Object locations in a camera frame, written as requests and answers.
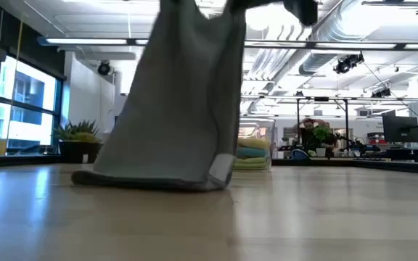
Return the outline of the yellow microfiber towel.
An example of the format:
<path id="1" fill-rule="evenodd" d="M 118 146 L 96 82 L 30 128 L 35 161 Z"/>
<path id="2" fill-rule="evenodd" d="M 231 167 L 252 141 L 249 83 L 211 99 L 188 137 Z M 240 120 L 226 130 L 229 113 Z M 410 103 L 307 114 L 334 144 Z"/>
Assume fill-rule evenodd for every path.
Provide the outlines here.
<path id="1" fill-rule="evenodd" d="M 252 149 L 270 149 L 271 143 L 262 138 L 239 138 L 237 141 L 238 146 L 247 147 Z"/>

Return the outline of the teal microfiber towel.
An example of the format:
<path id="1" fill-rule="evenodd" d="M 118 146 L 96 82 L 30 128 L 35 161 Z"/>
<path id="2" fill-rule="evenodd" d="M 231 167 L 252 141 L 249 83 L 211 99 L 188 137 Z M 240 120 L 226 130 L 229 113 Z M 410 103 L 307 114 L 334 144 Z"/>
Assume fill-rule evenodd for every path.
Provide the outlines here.
<path id="1" fill-rule="evenodd" d="M 258 158 L 269 157 L 269 153 L 265 149 L 238 147 L 236 156 L 238 158 Z"/>

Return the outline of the grey microfiber towel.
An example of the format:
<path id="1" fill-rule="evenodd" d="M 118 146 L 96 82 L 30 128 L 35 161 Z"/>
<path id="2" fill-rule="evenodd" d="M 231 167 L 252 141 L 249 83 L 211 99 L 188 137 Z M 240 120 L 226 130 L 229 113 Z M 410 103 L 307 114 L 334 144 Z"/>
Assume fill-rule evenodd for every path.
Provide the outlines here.
<path id="1" fill-rule="evenodd" d="M 86 186 L 214 191 L 231 180 L 237 152 L 244 12 L 206 17 L 195 0 L 160 11 L 115 126 Z"/>

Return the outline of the green microfiber towel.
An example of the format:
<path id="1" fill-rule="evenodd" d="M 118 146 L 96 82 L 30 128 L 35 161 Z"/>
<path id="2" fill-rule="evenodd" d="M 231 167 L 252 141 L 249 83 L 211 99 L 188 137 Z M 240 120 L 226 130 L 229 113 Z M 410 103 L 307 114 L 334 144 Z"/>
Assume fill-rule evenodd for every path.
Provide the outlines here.
<path id="1" fill-rule="evenodd" d="M 271 163 L 269 158 L 265 157 L 252 157 L 252 158 L 236 158 L 233 168 L 240 170 L 266 170 L 269 169 Z"/>

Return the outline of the clear plastic bin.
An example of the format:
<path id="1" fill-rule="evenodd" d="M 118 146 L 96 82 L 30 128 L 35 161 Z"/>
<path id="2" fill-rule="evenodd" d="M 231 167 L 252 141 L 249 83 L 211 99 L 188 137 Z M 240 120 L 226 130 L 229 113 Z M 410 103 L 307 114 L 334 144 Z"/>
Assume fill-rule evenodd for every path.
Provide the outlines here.
<path id="1" fill-rule="evenodd" d="M 241 117 L 239 120 L 238 139 L 262 138 L 271 143 L 271 148 L 266 150 L 269 153 L 269 157 L 266 158 L 269 158 L 270 163 L 273 149 L 273 137 L 275 131 L 274 123 L 274 120 L 266 118 Z"/>

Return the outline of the person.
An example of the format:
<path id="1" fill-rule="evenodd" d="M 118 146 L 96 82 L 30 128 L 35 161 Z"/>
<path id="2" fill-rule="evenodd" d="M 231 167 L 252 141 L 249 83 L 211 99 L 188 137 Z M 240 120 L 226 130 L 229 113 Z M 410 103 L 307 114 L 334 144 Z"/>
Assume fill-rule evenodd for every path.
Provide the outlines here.
<path id="1" fill-rule="evenodd" d="M 299 123 L 295 124 L 293 127 L 295 130 L 300 131 L 301 144 L 305 152 L 316 151 L 317 149 L 314 144 L 314 135 L 313 135 L 313 129 L 317 126 L 328 127 L 332 132 L 332 129 L 330 128 L 330 125 L 328 122 L 324 120 L 320 120 L 320 119 L 313 119 L 313 118 L 305 118 L 301 120 Z M 334 155 L 334 152 L 333 152 L 334 148 L 333 149 L 325 148 L 325 157 L 332 157 Z"/>

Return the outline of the green background plant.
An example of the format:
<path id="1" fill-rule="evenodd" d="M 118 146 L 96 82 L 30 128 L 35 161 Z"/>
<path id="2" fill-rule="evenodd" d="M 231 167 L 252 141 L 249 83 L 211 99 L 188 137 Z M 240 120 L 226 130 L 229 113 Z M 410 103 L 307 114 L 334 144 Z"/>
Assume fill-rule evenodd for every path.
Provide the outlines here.
<path id="1" fill-rule="evenodd" d="M 333 149 L 335 140 L 328 127 L 317 126 L 313 129 L 314 144 L 316 148 Z"/>

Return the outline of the black computer monitor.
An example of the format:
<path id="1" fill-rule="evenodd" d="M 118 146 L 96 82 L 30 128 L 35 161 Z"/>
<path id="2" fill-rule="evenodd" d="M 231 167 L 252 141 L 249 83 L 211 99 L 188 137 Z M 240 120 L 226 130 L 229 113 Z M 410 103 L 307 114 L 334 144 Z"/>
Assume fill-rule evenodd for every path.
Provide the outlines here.
<path id="1" fill-rule="evenodd" d="M 387 142 L 418 143 L 418 122 L 415 117 L 383 116 L 384 137 Z"/>

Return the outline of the potted succulent plant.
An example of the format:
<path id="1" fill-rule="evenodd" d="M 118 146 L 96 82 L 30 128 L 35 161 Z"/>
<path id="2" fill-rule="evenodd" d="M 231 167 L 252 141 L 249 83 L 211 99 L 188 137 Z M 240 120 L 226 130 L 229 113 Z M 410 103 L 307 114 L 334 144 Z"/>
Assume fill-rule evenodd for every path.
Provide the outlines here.
<path id="1" fill-rule="evenodd" d="M 66 163 L 92 164 L 102 147 L 97 137 L 96 121 L 82 120 L 77 124 L 59 125 L 54 135 L 59 139 L 59 150 Z"/>

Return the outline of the large glass window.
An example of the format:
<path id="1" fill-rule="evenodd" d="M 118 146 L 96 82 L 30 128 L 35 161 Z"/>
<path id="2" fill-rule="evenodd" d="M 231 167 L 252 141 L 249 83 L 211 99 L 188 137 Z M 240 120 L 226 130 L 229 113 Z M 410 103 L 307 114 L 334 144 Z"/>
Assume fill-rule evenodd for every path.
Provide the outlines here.
<path id="1" fill-rule="evenodd" d="M 62 82 L 13 57 L 0 62 L 0 156 L 53 154 Z"/>

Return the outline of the black overhead gantry frame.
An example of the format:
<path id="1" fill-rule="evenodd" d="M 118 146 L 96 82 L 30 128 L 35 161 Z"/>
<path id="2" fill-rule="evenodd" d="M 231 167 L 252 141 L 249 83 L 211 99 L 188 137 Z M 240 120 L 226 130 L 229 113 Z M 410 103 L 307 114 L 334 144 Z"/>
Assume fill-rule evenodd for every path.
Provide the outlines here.
<path id="1" fill-rule="evenodd" d="M 329 123 L 333 130 L 364 138 L 383 130 L 384 114 L 418 117 L 415 97 L 264 96 L 243 95 L 243 120 L 273 120 L 276 141 L 306 118 Z"/>

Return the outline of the black aluminium table frame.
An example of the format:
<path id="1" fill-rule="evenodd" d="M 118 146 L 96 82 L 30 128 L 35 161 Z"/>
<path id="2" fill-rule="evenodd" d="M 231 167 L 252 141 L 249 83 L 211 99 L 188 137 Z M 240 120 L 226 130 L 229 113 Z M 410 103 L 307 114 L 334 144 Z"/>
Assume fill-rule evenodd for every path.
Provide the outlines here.
<path id="1" fill-rule="evenodd" d="M 0 156 L 0 167 L 18 166 L 18 165 L 48 165 L 64 163 L 60 155 L 48 156 Z M 292 159 L 273 159 L 273 166 L 279 167 L 360 167 L 376 170 L 387 170 L 397 172 L 418 173 L 418 162 L 388 162 L 376 160 L 360 160 L 351 158 L 334 159 L 310 159 L 310 160 L 292 160 Z"/>

